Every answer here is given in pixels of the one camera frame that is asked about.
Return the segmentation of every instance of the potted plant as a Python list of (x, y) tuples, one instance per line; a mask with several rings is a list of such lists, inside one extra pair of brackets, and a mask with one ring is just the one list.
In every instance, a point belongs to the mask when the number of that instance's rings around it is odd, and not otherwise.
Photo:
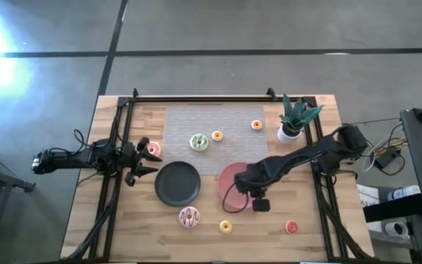
[(281, 143), (289, 144), (300, 135), (300, 130), (317, 117), (322, 110), (321, 106), (306, 108), (306, 103), (299, 98), (294, 105), (286, 94), (283, 96), (284, 115), (280, 114), (281, 127), (278, 130), (278, 140)]

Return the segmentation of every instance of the small orange object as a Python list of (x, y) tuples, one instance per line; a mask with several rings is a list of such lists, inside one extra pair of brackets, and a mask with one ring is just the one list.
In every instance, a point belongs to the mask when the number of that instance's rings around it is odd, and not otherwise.
[(263, 123), (260, 120), (254, 120), (252, 121), (252, 128), (254, 130), (260, 130), (263, 128)]
[(217, 142), (223, 140), (223, 133), (220, 131), (212, 132), (212, 139)]
[(297, 226), (296, 222), (288, 221), (284, 226), (284, 229), (286, 232), (288, 232), (288, 234), (295, 234), (299, 230), (299, 227)]

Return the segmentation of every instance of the green donut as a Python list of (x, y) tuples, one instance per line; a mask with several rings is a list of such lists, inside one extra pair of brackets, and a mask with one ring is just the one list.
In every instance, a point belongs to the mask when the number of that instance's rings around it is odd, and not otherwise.
[(190, 147), (195, 151), (203, 151), (208, 147), (208, 138), (203, 134), (196, 134), (190, 139)]

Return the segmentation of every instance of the black bowl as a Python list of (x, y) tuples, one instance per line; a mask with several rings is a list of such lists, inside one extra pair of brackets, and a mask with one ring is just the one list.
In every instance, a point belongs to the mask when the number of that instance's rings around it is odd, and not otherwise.
[(183, 161), (165, 165), (155, 178), (155, 193), (166, 205), (184, 207), (198, 196), (201, 187), (199, 173)]

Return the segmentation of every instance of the white pot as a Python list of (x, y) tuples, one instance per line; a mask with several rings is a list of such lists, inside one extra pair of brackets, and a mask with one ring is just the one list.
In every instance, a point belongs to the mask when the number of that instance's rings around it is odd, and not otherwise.
[(299, 134), (297, 136), (288, 136), (283, 131), (283, 125), (279, 127), (278, 130), (278, 140), (279, 142), (283, 144), (291, 144), (296, 138), (298, 138), (301, 135), (301, 131), (299, 131)]

